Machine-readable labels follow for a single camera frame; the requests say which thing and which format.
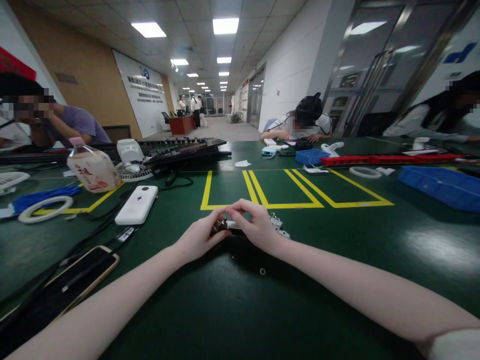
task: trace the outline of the purple shirt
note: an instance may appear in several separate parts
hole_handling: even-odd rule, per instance
[[[91,135],[93,137],[90,145],[95,144],[109,144],[111,143],[107,133],[100,126],[99,122],[88,111],[73,107],[73,106],[64,106],[63,115],[61,119],[65,124],[67,124],[72,129],[77,130],[79,133]],[[48,120],[41,121],[43,126],[46,129],[46,132],[50,137],[59,141],[66,148],[71,148],[72,144],[70,141],[61,135],[58,130],[50,123]]]

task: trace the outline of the plastic bottle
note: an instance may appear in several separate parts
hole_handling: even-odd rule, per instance
[[[122,180],[110,157],[103,151],[85,145],[81,137],[68,139],[73,145],[66,165],[73,171],[85,189],[104,193],[115,189]]]

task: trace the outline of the ceiling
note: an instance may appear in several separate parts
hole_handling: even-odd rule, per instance
[[[26,0],[89,37],[167,75],[179,91],[205,83],[233,93],[307,0]],[[212,20],[239,18],[236,34],[214,35]],[[167,37],[145,38],[131,23],[157,22]],[[217,64],[217,57],[232,57]],[[171,68],[170,59],[188,65]],[[219,77],[219,72],[230,72]],[[187,77],[197,73],[199,77]]]

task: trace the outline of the gray floor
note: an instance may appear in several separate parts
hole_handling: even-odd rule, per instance
[[[227,123],[225,116],[206,117],[207,127],[201,127],[193,130],[186,137],[193,138],[219,138],[229,142],[237,141],[253,141],[258,140],[259,131],[245,122],[238,124]],[[183,138],[181,135],[172,136],[170,132],[157,132],[153,135],[145,137],[146,141],[157,141],[165,139]]]

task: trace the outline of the chair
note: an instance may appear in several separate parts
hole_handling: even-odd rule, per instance
[[[163,117],[165,118],[165,124],[168,124],[169,123],[169,116],[167,115],[167,113],[165,111],[162,111],[161,114],[163,115]]]
[[[398,114],[394,111],[366,114],[361,119],[356,136],[382,136],[384,131],[393,124],[397,116]]]
[[[116,143],[118,140],[132,138],[130,125],[102,126],[102,128],[112,143]]]

